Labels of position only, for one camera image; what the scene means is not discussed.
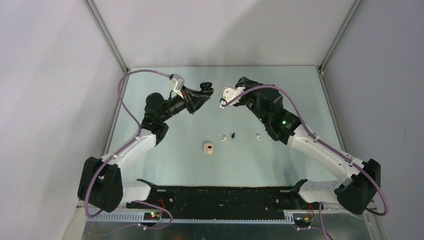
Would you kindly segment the black earbud charging case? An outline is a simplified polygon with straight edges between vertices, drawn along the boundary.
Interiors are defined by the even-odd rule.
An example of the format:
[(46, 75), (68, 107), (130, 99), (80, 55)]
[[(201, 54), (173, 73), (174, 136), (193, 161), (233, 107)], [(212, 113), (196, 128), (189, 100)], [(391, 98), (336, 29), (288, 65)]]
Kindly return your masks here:
[(212, 96), (215, 91), (212, 82), (201, 82), (199, 87), (203, 95)]

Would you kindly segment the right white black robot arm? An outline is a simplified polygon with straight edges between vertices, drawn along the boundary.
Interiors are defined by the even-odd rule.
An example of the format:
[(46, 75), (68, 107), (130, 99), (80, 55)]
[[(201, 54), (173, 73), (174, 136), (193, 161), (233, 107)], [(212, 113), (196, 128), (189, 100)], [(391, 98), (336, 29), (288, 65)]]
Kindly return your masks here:
[(318, 136), (306, 125), (297, 107), (296, 113), (284, 108), (283, 97), (294, 102), (284, 90), (242, 77), (235, 87), (223, 87), (220, 97), (221, 108), (247, 107), (274, 141), (306, 154), (336, 178), (335, 181), (300, 180), (290, 196), (295, 208), (330, 203), (355, 215), (371, 211), (368, 205), (382, 192), (381, 165), (372, 158), (364, 161), (354, 157)]

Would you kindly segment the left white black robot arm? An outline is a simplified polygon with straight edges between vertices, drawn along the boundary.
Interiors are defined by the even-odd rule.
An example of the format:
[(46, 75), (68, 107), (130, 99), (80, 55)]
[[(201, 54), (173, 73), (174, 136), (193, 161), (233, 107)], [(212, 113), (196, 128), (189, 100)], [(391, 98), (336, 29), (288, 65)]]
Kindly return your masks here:
[(154, 92), (147, 96), (144, 118), (138, 129), (118, 150), (100, 158), (89, 157), (82, 169), (77, 196), (84, 207), (92, 205), (113, 212), (120, 204), (139, 201), (153, 208), (158, 194), (144, 180), (124, 181), (122, 174), (147, 151), (156, 147), (168, 132), (166, 121), (186, 110), (194, 114), (214, 93), (211, 82), (202, 82), (199, 90), (182, 86), (179, 94), (165, 99)]

